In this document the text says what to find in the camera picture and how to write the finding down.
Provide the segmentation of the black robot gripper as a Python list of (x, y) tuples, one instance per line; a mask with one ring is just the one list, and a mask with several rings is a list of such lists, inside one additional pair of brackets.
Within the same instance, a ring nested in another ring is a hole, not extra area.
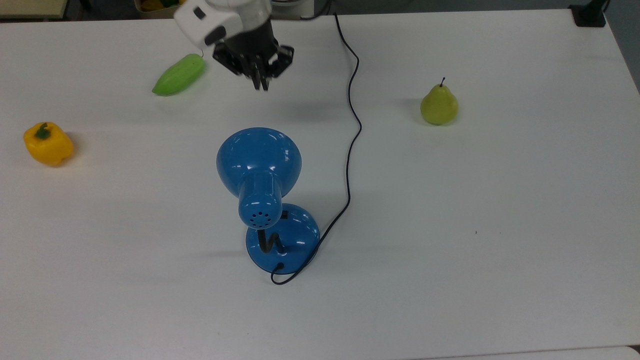
[(237, 76), (253, 82), (256, 91), (268, 91), (270, 80), (278, 78), (294, 60), (295, 48), (275, 38), (272, 20), (240, 32), (214, 45), (212, 58)]

